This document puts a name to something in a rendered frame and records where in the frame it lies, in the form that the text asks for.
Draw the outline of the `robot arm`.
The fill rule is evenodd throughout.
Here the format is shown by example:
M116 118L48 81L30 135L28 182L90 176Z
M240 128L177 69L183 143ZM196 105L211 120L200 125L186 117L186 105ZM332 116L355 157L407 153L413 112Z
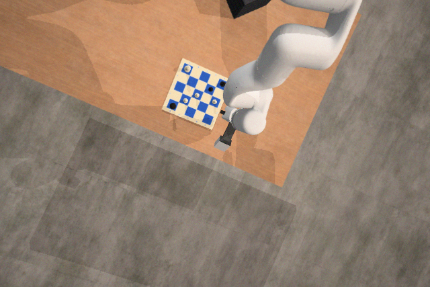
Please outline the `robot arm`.
M334 63L362 2L280 1L294 7L330 13L325 28L302 24L280 25L269 37L257 60L230 74L224 86L223 100L228 107L240 109L234 112L232 123L228 123L223 136L214 143L214 148L221 151L225 152L231 146L235 130L250 135L264 130L273 98L272 88L281 85L296 67L325 70Z

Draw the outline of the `blue and cream chessboard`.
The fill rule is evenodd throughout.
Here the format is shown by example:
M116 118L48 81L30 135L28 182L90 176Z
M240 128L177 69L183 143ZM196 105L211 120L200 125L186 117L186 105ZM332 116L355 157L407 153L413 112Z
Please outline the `blue and cream chessboard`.
M188 65L191 70L185 72L184 67ZM224 87L220 86L220 82L226 83L227 80L228 78L183 58L162 110L212 130L224 102ZM209 87L213 91L209 91ZM195 97L196 93L200 96ZM183 102L185 98L187 103ZM216 104L212 103L214 99ZM175 109L170 108L171 103L176 104Z

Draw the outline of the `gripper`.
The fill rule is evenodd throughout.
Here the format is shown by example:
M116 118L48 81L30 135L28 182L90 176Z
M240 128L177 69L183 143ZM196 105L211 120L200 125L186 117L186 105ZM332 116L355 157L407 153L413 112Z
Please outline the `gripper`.
M227 122L232 122L232 115L234 114L234 112L238 109L236 108L230 108L228 106L225 107L224 109L225 111L221 110L220 113L223 114L222 115L222 119L226 120Z

